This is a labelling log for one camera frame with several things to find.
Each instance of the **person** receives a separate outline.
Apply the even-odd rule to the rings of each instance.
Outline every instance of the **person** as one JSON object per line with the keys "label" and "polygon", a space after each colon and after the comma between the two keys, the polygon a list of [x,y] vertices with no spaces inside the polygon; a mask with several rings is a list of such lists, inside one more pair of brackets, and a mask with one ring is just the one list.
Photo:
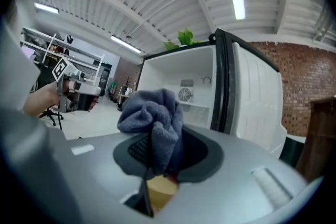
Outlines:
{"label": "person", "polygon": [[[63,92],[68,94],[69,92],[69,81],[64,81]],[[91,110],[97,103],[98,97],[96,97],[91,103]],[[37,91],[30,93],[23,107],[25,114],[30,116],[39,116],[48,107],[56,105],[59,102],[59,94],[56,90],[56,81],[43,86]]]}

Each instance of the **brown wooden furniture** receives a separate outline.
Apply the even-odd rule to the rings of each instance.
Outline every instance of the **brown wooden furniture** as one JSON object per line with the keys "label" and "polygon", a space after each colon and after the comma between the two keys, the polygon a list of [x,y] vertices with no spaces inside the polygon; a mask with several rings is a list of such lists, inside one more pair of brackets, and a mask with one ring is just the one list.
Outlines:
{"label": "brown wooden furniture", "polygon": [[311,102],[311,117],[305,146],[296,170],[308,182],[324,175],[336,152],[336,95]]}

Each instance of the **towel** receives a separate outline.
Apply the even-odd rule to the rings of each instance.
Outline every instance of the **towel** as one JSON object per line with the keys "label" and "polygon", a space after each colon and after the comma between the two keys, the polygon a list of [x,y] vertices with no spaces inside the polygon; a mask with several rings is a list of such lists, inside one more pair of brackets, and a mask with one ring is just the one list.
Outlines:
{"label": "towel", "polygon": [[183,164],[182,109],[167,89],[137,91],[123,104],[121,132],[151,132],[153,171],[175,174]]}

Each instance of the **open refrigerator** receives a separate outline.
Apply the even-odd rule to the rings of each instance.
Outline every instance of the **open refrigerator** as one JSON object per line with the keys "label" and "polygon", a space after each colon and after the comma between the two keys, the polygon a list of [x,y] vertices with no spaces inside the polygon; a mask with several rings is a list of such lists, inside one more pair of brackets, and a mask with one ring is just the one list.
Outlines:
{"label": "open refrigerator", "polygon": [[279,69],[244,40],[218,29],[209,41],[144,58],[137,90],[166,88],[181,104],[184,123],[235,135],[279,157]]}

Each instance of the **floor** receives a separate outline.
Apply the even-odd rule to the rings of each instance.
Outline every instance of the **floor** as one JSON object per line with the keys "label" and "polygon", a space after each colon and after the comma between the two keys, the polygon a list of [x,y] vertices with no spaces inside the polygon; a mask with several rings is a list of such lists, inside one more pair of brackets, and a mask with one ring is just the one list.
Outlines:
{"label": "floor", "polygon": [[[107,97],[100,97],[98,103],[91,111],[75,111],[62,114],[62,130],[67,140],[78,137],[87,138],[118,133],[117,122],[121,112],[117,110],[115,103]],[[55,128],[59,128],[56,116]],[[53,127],[48,117],[41,119],[48,127]]]}

